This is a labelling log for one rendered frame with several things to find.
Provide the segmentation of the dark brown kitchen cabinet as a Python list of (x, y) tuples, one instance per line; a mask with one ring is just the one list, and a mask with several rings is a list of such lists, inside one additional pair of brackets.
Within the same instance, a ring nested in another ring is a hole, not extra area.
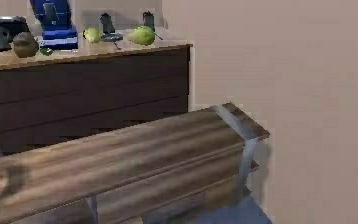
[(81, 42), (76, 51), (0, 53), (0, 151), (14, 154), (188, 110), (191, 43)]

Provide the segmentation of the large green pear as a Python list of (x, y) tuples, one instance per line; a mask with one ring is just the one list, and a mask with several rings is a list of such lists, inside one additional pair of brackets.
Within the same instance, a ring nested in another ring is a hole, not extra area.
[(155, 33), (148, 26), (139, 26), (128, 34), (127, 39), (135, 44), (148, 46), (154, 43)]

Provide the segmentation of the dark grey spatula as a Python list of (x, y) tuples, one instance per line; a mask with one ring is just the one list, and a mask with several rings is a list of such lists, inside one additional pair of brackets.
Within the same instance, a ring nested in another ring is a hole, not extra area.
[(120, 33), (108, 33), (101, 36), (103, 42), (112, 42), (118, 50), (120, 50), (120, 47), (117, 45), (117, 42), (122, 39), (123, 35)]

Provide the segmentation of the small green apple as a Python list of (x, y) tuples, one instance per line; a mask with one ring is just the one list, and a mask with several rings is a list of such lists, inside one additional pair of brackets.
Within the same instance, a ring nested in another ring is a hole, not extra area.
[(96, 28), (87, 28), (83, 31), (83, 37), (89, 43), (99, 43), (101, 40), (101, 34)]

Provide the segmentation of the blue coffee machine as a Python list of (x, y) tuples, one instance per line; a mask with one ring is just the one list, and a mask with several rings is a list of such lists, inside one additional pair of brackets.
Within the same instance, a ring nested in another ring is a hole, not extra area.
[(41, 46), (52, 50), (78, 48), (78, 32), (71, 20), (69, 0), (30, 0), (42, 27)]

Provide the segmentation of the brown potato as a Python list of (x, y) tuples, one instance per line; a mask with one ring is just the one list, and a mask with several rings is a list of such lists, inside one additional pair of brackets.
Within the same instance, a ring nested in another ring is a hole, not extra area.
[(33, 57), (39, 44), (30, 32), (21, 32), (13, 38), (13, 50), (19, 58)]

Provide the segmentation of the black toaster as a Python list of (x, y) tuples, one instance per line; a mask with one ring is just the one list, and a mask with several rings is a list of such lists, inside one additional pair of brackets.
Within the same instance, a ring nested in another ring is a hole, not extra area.
[(21, 32), (28, 31), (29, 28), (24, 17), (0, 17), (0, 52), (10, 50), (13, 38)]

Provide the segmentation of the wooden shelf with metal frame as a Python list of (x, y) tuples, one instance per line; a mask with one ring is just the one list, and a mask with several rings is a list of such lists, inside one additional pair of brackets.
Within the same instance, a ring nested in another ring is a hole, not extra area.
[(232, 103), (0, 158), (0, 224), (183, 223), (238, 200), (269, 132)]

